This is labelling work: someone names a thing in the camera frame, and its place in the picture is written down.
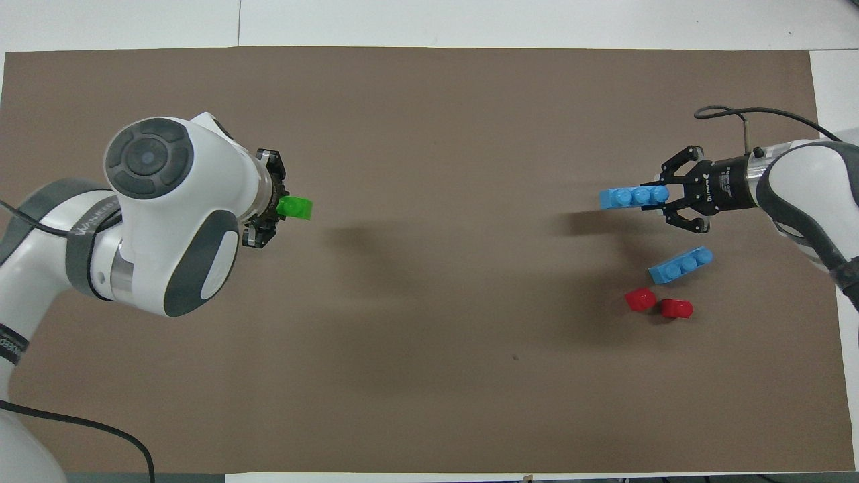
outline gray circular cap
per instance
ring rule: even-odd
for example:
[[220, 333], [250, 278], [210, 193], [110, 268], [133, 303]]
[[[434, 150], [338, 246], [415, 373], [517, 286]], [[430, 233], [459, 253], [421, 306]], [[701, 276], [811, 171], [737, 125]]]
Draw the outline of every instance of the gray circular cap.
[[126, 127], [105, 154], [111, 184], [135, 199], [158, 198], [188, 176], [194, 149], [185, 127], [164, 118], [146, 119]]

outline toy brick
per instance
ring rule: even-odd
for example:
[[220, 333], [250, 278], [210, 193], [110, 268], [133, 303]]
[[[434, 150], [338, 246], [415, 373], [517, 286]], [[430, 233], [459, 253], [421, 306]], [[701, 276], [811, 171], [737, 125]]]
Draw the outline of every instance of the toy brick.
[[711, 261], [713, 261], [713, 252], [706, 247], [693, 248], [670, 260], [665, 260], [659, 265], [651, 266], [649, 268], [650, 277], [657, 284], [667, 284], [689, 272], [696, 271]]
[[668, 201], [667, 186], [632, 186], [608, 188], [600, 192], [600, 208], [634, 208], [636, 206], [658, 205]]
[[656, 295], [650, 289], [638, 289], [626, 294], [626, 303], [636, 312], [647, 310], [656, 305]]
[[688, 300], [679, 300], [677, 298], [667, 298], [659, 301], [659, 308], [662, 315], [671, 319], [683, 318], [688, 319], [695, 309]]

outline green block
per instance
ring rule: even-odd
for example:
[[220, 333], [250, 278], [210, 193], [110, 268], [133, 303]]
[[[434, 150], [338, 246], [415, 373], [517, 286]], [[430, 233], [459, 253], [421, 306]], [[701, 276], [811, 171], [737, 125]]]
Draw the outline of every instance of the green block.
[[314, 208], [314, 202], [297, 196], [284, 196], [277, 202], [277, 214], [281, 217], [310, 219], [310, 211]]

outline white table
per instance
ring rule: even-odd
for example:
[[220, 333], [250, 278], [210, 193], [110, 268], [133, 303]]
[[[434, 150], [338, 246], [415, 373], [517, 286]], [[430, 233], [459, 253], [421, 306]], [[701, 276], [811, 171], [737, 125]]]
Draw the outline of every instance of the white table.
[[[0, 0], [0, 58], [16, 51], [260, 45], [809, 50], [819, 122], [831, 131], [859, 125], [859, 7], [849, 0]], [[859, 461], [859, 314], [837, 298]], [[526, 476], [244, 474], [227, 481]]]

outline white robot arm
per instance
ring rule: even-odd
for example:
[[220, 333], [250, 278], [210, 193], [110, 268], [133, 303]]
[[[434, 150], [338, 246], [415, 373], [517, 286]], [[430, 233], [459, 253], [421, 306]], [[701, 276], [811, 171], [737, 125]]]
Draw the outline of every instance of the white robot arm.
[[[9, 399], [11, 372], [60, 292], [186, 314], [221, 289], [240, 243], [262, 248], [278, 220], [309, 219], [312, 206], [286, 192], [276, 151], [250, 156], [208, 113], [127, 126], [104, 167], [112, 189], [80, 179], [44, 186], [0, 241], [0, 400]], [[5, 411], [0, 441], [4, 481], [64, 481]]]
[[[726, 109], [728, 114], [775, 111], [716, 108]], [[657, 181], [645, 184], [680, 184], [683, 196], [642, 209], [662, 210], [667, 223], [705, 233], [710, 230], [709, 216], [760, 207], [772, 218], [778, 233], [828, 271], [859, 309], [859, 128], [832, 134], [807, 119], [802, 122], [834, 140], [797, 139], [717, 162], [705, 160], [700, 147], [688, 146], [662, 164]], [[688, 173], [676, 175], [688, 162], [695, 165]], [[686, 219], [678, 213], [684, 208], [705, 217]]]

